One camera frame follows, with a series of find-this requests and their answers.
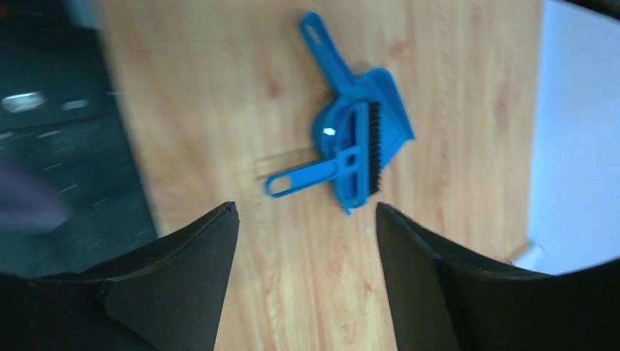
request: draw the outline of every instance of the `white surface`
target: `white surface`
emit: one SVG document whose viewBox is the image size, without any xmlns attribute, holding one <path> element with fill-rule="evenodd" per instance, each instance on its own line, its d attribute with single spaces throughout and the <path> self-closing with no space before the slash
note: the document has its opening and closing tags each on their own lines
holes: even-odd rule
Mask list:
<svg viewBox="0 0 620 351">
<path fill-rule="evenodd" d="M 620 22 L 545 5 L 529 235 L 558 274 L 620 256 Z"/>
</svg>

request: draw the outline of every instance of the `black bristles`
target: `black bristles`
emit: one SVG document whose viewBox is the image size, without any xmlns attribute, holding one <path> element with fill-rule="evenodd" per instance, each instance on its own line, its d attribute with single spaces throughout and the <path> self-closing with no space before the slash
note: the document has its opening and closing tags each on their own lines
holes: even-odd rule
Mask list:
<svg viewBox="0 0 620 351">
<path fill-rule="evenodd" d="M 381 104 L 371 102 L 368 106 L 368 164 L 370 166 L 370 195 L 379 192 L 381 181 Z"/>
</svg>

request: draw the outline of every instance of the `wooden surface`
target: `wooden surface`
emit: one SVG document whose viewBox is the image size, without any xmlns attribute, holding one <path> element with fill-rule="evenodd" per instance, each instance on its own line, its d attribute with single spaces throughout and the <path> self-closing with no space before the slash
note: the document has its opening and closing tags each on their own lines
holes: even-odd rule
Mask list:
<svg viewBox="0 0 620 351">
<path fill-rule="evenodd" d="M 374 237 L 382 200 L 491 257 L 526 243 L 538 0 L 100 0 L 125 121 L 161 233 L 225 200 L 241 231 L 218 350 L 393 350 Z M 297 29 L 327 21 L 356 69 L 396 76 L 417 134 L 346 217 L 329 186 L 266 175 L 316 157 L 331 92 Z"/>
</svg>

